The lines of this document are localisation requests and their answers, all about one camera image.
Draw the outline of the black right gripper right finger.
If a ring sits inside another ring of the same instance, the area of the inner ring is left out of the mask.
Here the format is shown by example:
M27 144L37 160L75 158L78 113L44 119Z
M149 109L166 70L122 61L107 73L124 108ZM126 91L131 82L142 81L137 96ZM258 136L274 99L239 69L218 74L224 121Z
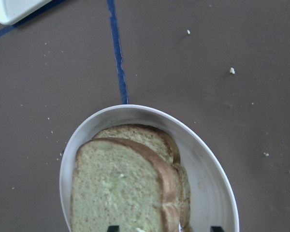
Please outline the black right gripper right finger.
M210 232L224 232L224 229L221 226L211 226Z

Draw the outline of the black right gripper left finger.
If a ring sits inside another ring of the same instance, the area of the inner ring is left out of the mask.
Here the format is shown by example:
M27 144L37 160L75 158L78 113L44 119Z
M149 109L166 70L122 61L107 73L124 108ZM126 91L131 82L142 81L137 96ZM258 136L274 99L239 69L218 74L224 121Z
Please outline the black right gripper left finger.
M119 232L119 225L110 225L107 232Z

